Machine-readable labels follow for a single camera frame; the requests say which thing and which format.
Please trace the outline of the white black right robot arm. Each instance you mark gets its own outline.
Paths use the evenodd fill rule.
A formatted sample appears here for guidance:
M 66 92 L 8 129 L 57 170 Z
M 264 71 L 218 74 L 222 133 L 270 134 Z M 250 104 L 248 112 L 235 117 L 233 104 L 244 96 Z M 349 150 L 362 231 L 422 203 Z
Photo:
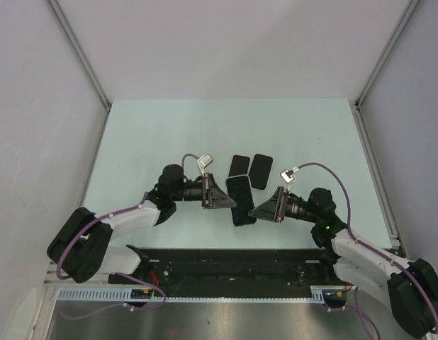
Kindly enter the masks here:
M 423 259 L 408 260 L 352 237 L 335 213 L 332 194 L 315 188 L 307 200 L 278 187 L 270 199 L 249 212 L 258 220 L 280 223 L 287 217 L 311 222 L 315 244 L 330 260 L 320 264 L 327 284 L 339 280 L 363 290 L 392 313 L 410 336 L 421 339 L 438 330 L 438 275 Z

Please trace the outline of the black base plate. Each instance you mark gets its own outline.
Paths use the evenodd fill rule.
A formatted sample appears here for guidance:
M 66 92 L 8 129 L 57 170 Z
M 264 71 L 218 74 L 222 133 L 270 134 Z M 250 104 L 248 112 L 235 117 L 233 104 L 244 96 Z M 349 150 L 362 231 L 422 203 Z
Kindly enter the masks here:
M 138 249 L 142 263 L 129 278 L 110 275 L 110 284 L 133 279 L 157 284 L 165 293 L 251 292 L 288 287 L 343 287 L 333 269 L 337 257 L 324 249 Z

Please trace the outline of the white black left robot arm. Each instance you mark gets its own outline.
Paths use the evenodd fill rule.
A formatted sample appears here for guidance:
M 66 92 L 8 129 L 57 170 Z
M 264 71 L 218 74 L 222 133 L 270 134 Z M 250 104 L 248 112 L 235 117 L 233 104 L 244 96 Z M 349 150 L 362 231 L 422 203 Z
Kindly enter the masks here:
M 149 266 L 142 256 L 129 246 L 111 246 L 111 241 L 166 222 L 176 212 L 176 204 L 185 201 L 198 201 L 205 210 L 237 205 L 212 173 L 192 181 L 182 166 L 170 164 L 138 204 L 102 216 L 80 207 L 69 216 L 47 248 L 47 256 L 57 265 L 57 278 L 85 283 L 97 273 L 124 273 L 134 283 L 143 282 Z

